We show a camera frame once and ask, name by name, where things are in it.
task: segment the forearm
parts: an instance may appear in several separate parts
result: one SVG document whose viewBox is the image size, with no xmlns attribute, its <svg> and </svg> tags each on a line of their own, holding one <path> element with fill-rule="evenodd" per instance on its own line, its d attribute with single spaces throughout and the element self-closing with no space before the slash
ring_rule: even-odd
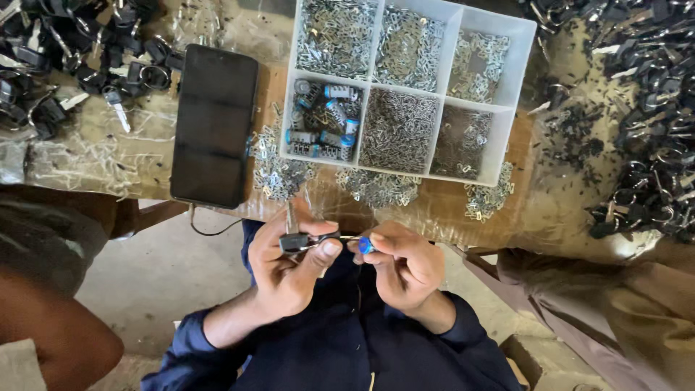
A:
<svg viewBox="0 0 695 391">
<path fill-rule="evenodd" d="M 49 390 L 84 390 L 123 354 L 121 340 L 73 298 L 0 267 L 0 344 L 29 338 Z"/>
<path fill-rule="evenodd" d="M 251 287 L 210 312 L 203 322 L 205 338 L 218 349 L 228 348 L 253 330 L 274 322 L 258 307 L 258 289 Z"/>
<path fill-rule="evenodd" d="M 417 308 L 403 313 L 405 316 L 420 322 L 433 334 L 446 333 L 456 322 L 454 303 L 439 290 L 432 292 Z"/>
</svg>

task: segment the black phone screen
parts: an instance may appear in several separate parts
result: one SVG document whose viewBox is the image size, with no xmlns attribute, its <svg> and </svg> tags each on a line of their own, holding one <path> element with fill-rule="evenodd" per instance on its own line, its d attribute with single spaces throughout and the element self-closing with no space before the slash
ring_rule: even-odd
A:
<svg viewBox="0 0 695 391">
<path fill-rule="evenodd" d="M 201 45 L 186 47 L 173 198 L 229 209 L 243 202 L 258 75 L 253 58 Z"/>
</svg>

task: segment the left hand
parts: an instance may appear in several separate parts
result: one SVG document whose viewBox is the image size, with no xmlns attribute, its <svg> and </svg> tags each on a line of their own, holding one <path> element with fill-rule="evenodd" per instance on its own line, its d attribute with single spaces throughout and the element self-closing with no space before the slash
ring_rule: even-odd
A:
<svg viewBox="0 0 695 391">
<path fill-rule="evenodd" d="M 305 201 L 296 198 L 292 202 L 300 232 L 320 236 L 338 230 L 338 223 L 314 219 Z M 279 246 L 280 236 L 286 234 L 286 218 L 287 211 L 280 211 L 258 230 L 249 247 L 249 261 L 258 285 L 254 302 L 268 322 L 303 311 L 311 302 L 316 279 L 343 249 L 339 240 L 327 239 L 296 264 L 283 255 Z"/>
<path fill-rule="evenodd" d="M 355 263 L 374 265 L 382 300 L 408 316 L 415 315 L 444 279 L 442 250 L 395 221 L 365 234 L 379 252 L 362 255 L 357 243 L 350 243 Z"/>
</svg>

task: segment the hand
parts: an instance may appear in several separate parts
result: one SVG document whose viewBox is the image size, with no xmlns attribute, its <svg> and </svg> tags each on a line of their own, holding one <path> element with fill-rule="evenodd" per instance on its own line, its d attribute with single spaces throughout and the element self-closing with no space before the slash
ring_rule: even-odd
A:
<svg viewBox="0 0 695 391">
<path fill-rule="evenodd" d="M 300 232 L 323 235 L 338 230 L 338 223 L 314 220 L 304 201 L 293 202 Z M 213 346 L 233 346 L 258 327 L 303 311 L 311 302 L 316 279 L 343 250 L 340 241 L 328 239 L 307 251 L 301 262 L 290 260 L 279 245 L 286 219 L 287 211 L 281 210 L 256 232 L 249 247 L 256 286 L 205 316 L 203 332 Z"/>
<path fill-rule="evenodd" d="M 369 239 L 379 252 L 362 255 L 357 244 L 351 243 L 355 263 L 374 265 L 379 296 L 410 316 L 444 279 L 444 254 L 439 247 L 394 221 L 373 228 Z"/>
<path fill-rule="evenodd" d="M 315 220 L 305 201 L 294 199 L 300 232 L 323 235 L 338 230 L 338 223 Z M 280 211 L 256 233 L 249 247 L 249 261 L 258 292 L 255 301 L 268 323 L 303 311 L 311 302 L 316 279 L 321 277 L 343 249 L 337 239 L 324 240 L 298 264 L 282 254 L 280 236 L 286 234 L 287 211 Z"/>
</svg>

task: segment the blue sleeve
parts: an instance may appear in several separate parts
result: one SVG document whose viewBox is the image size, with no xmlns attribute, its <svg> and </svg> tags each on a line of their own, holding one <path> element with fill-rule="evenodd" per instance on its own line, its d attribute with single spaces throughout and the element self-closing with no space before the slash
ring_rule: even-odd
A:
<svg viewBox="0 0 695 391">
<path fill-rule="evenodd" d="M 438 337 L 459 354 L 462 362 L 474 365 L 504 390 L 521 391 L 521 384 L 505 355 L 497 343 L 487 336 L 471 305 L 451 292 L 442 293 L 454 303 L 456 321 L 451 330 Z"/>
<path fill-rule="evenodd" d="M 142 391 L 220 390 L 227 391 L 236 381 L 236 370 L 249 350 L 242 342 L 233 349 L 217 349 L 203 333 L 203 319 L 211 310 L 186 315 L 164 353 L 159 372 L 140 382 Z"/>
</svg>

